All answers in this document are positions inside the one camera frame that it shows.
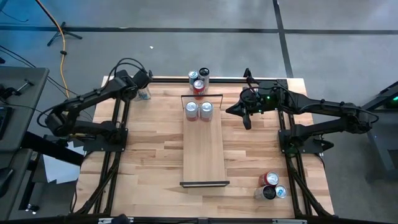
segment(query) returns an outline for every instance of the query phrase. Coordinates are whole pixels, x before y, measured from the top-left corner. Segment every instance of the white paper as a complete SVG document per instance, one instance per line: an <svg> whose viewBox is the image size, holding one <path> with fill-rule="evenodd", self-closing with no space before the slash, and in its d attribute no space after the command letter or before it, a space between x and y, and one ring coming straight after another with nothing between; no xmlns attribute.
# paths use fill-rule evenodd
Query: white paper
<svg viewBox="0 0 398 224"><path fill-rule="evenodd" d="M68 149L84 155L83 146L74 147L73 142L68 142ZM51 182L57 180L57 184L77 180L80 174L80 166L63 162L54 159L50 156L43 155L45 173L47 174L47 181Z"/></svg>

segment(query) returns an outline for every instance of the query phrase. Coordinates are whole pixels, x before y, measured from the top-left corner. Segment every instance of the can lid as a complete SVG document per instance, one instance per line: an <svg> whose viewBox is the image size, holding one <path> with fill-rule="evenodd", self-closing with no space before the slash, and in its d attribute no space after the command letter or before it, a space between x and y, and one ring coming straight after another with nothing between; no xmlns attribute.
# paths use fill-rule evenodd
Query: can lid
<svg viewBox="0 0 398 224"><path fill-rule="evenodd" d="M264 197L267 199L274 199L276 196L275 189L270 185L264 186L262 193L264 194Z"/></svg>
<svg viewBox="0 0 398 224"><path fill-rule="evenodd" d="M187 111L195 111L198 109L198 105L195 102L188 102L187 105L185 106Z"/></svg>
<svg viewBox="0 0 398 224"><path fill-rule="evenodd" d="M201 89L201 88L205 87L205 84L204 84L204 82L202 80L196 80L193 83L193 87Z"/></svg>
<svg viewBox="0 0 398 224"><path fill-rule="evenodd" d="M201 68L201 69L199 70L199 74L200 74L201 76L208 76L209 73L210 73L210 71L209 71L208 68Z"/></svg>
<svg viewBox="0 0 398 224"><path fill-rule="evenodd" d="M198 78L199 75L198 75L198 73L196 71L191 71L191 72L188 73L188 76L190 78Z"/></svg>
<svg viewBox="0 0 398 224"><path fill-rule="evenodd" d="M210 102L204 102L201 104L201 110L209 112L213 109L213 105Z"/></svg>
<svg viewBox="0 0 398 224"><path fill-rule="evenodd" d="M279 198L285 198L287 195L286 188L282 185L278 185L275 188L275 191L276 191L276 196L278 196Z"/></svg>
<svg viewBox="0 0 398 224"><path fill-rule="evenodd" d="M267 181L268 181L269 184L277 185L279 183L278 174L276 174L274 172L269 172L267 174Z"/></svg>

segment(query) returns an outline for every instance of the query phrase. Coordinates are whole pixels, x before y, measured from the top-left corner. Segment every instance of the wooden table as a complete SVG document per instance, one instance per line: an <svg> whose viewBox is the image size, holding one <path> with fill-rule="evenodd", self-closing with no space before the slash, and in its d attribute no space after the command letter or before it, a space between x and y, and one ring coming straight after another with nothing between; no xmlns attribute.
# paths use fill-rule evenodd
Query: wooden table
<svg viewBox="0 0 398 224"><path fill-rule="evenodd" d="M306 94L303 79L287 80L290 90ZM185 189L179 186L183 177L183 110L180 95L190 94L188 83L151 83L151 100L132 101L127 124L129 137L119 167L112 215L294 217L285 157L280 153L277 140L280 129L277 112L252 116L252 129L249 131L245 130L239 116L225 113L226 108L238 101L242 86L246 85L212 83L208 89L208 94L224 94L221 107L224 161L227 180L231 182L226 187ZM113 105L114 100L98 104L94 122L110 120ZM309 125L313 120L311 114L302 114L295 116L295 122ZM88 200L97 187L103 157L103 152L94 152L83 163L75 210ZM302 157L308 188L324 208L333 213L321 161L310 154L303 154ZM270 170L279 174L280 184L287 188L287 197L254 200L259 175ZM304 211L302 193L300 190L297 193L300 208Z"/></svg>

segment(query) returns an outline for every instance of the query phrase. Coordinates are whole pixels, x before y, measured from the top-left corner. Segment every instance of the red can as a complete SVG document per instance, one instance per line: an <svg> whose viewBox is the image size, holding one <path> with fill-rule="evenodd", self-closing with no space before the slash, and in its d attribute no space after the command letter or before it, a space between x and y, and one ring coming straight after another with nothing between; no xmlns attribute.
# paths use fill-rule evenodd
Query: red can
<svg viewBox="0 0 398 224"><path fill-rule="evenodd" d="M265 186L265 185L272 185L276 186L279 183L279 176L275 172L268 172L266 174L262 174L259 177L259 185L260 186Z"/></svg>
<svg viewBox="0 0 398 224"><path fill-rule="evenodd" d="M196 80L193 83L193 94L194 95L203 95L205 93L205 83L202 80ZM203 97L195 97L195 99L200 100Z"/></svg>

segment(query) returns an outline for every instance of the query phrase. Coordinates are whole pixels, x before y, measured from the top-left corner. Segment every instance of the tripod stand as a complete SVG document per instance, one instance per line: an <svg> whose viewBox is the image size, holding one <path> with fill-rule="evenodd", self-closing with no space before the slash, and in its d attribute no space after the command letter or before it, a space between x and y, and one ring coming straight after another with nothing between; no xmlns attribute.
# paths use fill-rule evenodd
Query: tripod stand
<svg viewBox="0 0 398 224"><path fill-rule="evenodd" d="M55 20L53 19L53 17L44 9L43 5L41 5L41 4L38 2L38 0L35 0L35 1L36 1L36 3L40 6L40 8L42 8L42 10L43 10L44 13L47 15L47 17L50 18L51 22L52 22L55 26L57 26L57 23L55 22ZM66 23L65 23L65 22L62 22L62 24L60 25L60 28L61 28L61 30L62 30L62 32L63 32L64 34L71 35L72 37L76 37L76 38L79 39L79 40L81 40L81 39L83 38L83 37L81 37L81 36L79 36L79 35L76 35L76 34L73 34L73 33L69 32L69 31L64 30L65 26L66 26ZM51 40L47 43L47 46L50 47L50 45L52 44L52 42L53 42L53 41L55 40L55 38L57 38L59 35L60 35L60 31L58 30L58 31L55 33L55 35L51 38Z"/></svg>

